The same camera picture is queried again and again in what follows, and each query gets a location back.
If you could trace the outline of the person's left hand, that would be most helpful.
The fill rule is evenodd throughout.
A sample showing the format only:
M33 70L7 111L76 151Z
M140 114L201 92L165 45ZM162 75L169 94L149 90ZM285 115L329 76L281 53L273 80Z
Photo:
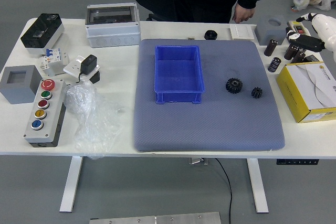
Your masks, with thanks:
M255 9L246 9L241 7L239 4L236 4L234 9L234 15L232 17L232 20L239 24L244 21L248 21L250 18L254 16Z

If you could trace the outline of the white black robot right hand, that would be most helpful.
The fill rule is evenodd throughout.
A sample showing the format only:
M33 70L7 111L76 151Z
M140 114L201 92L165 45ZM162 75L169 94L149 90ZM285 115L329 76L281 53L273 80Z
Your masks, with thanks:
M290 44L313 52L321 52L327 49L335 56L335 18L324 14L308 13L299 17L296 21L310 21L319 38L295 32L286 28L286 38Z

